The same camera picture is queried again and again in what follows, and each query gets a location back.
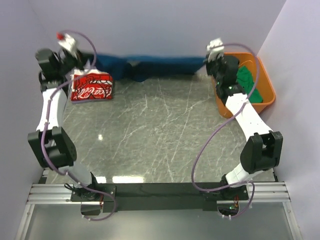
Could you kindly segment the dark blue t-shirt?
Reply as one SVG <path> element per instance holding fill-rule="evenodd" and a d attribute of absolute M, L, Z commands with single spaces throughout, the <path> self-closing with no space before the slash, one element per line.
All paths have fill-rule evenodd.
<path fill-rule="evenodd" d="M 205 58 L 201 56 L 116 56 L 102 53 L 94 55 L 93 52 L 83 54 L 91 64 L 96 57 L 94 67 L 100 72 L 108 73 L 114 81 L 129 79 L 141 83 L 149 78 L 192 76 L 205 65 Z"/>

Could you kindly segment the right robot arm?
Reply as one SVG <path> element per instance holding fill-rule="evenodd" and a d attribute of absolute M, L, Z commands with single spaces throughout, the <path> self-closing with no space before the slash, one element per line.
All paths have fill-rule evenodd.
<path fill-rule="evenodd" d="M 221 179 L 219 193 L 230 200 L 237 188 L 256 175 L 277 167 L 283 146 L 283 135 L 273 131 L 259 116 L 237 80 L 239 60 L 234 56 L 218 56 L 206 62 L 207 73 L 215 80 L 215 90 L 223 105 L 232 113 L 246 138 L 239 164 Z"/>

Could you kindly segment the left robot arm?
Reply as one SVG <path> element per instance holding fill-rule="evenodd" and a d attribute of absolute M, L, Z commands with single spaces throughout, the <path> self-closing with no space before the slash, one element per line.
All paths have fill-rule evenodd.
<path fill-rule="evenodd" d="M 64 186 L 76 197 L 85 201 L 96 201 L 100 195 L 95 176 L 76 163 L 77 151 L 74 143 L 63 129 L 65 106 L 70 90 L 67 79 L 73 69 L 83 70 L 89 55 L 65 49 L 54 52 L 42 48 L 35 54 L 40 67 L 38 80 L 43 98 L 39 124 L 27 141 L 42 168 L 58 175 L 69 176 L 73 184 Z"/>

